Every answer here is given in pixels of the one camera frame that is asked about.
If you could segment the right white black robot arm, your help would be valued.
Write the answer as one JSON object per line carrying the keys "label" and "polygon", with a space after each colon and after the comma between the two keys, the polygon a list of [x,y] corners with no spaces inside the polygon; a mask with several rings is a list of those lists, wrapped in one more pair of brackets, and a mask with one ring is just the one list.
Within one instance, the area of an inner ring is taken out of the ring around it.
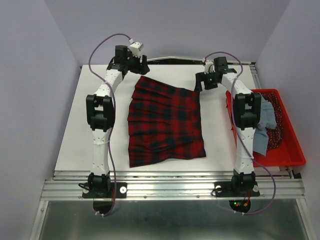
{"label": "right white black robot arm", "polygon": [[195,74],[196,92],[211,90],[219,85],[230,93],[231,121],[236,134],[236,160],[230,181],[218,181],[214,184],[212,195],[220,198],[242,197],[247,193],[259,195],[253,164],[253,143],[255,130],[261,118],[261,100],[259,93],[251,91],[241,80],[239,73],[228,67],[225,57],[213,61],[202,60],[204,71]]}

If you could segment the red navy plaid skirt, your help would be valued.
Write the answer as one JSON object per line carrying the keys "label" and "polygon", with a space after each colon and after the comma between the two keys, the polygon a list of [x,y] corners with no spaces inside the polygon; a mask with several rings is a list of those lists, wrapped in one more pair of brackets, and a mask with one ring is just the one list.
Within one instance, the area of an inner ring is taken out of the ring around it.
{"label": "red navy plaid skirt", "polygon": [[199,92],[142,76],[127,122],[131,168],[206,157]]}

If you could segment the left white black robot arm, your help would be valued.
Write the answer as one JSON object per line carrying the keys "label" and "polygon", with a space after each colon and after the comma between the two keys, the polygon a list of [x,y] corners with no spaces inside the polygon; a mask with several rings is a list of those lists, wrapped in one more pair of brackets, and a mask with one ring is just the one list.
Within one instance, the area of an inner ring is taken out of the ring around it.
{"label": "left white black robot arm", "polygon": [[142,55],[143,43],[134,41],[129,46],[117,45],[115,56],[106,69],[105,77],[93,71],[89,57],[90,72],[102,80],[95,93],[87,95],[86,119],[93,137],[93,161],[87,182],[83,188],[83,198],[110,198],[114,183],[110,178],[109,150],[110,138],[115,124],[116,108],[114,93],[128,72],[138,75],[147,74],[147,56]]}

